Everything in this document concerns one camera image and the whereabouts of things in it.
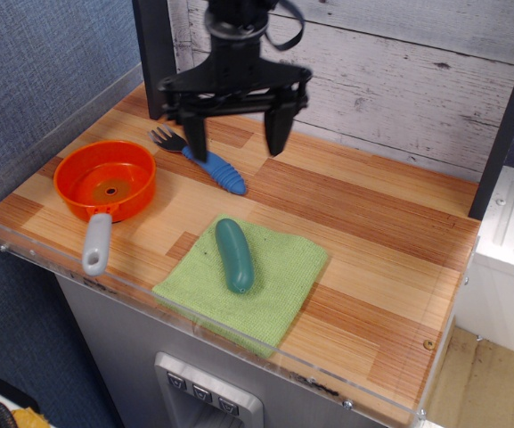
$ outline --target black pole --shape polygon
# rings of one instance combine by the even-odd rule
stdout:
[[[167,0],[132,0],[132,6],[148,112],[151,119],[158,119],[163,113],[165,96],[157,85],[163,78],[176,73]]]
[[[494,192],[498,177],[502,172],[504,161],[514,137],[514,88],[508,100],[506,111],[502,117],[502,123],[498,134],[494,139],[494,145],[490,151],[485,170],[478,185],[477,194],[470,207],[469,217],[482,220],[488,208],[488,203]]]

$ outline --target screw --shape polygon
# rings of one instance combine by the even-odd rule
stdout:
[[[433,350],[435,348],[435,343],[430,339],[423,341],[423,346],[426,350]]]

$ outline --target metal fork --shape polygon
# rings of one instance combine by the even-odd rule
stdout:
[[[157,131],[153,129],[148,132],[148,136],[156,145],[169,152],[181,152],[187,159],[202,167],[226,191],[234,194],[247,192],[245,180],[233,165],[212,152],[207,152],[205,162],[195,159],[187,142],[166,124],[162,126],[165,130],[157,127]]]

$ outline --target toy frying pan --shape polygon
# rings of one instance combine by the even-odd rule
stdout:
[[[78,218],[88,221],[82,267],[90,276],[108,265],[112,223],[150,203],[156,162],[128,141],[100,141],[67,156],[54,173],[54,188]]]

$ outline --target wooden floor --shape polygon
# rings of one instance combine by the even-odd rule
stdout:
[[[514,428],[514,352],[455,328],[427,414],[444,428]]]

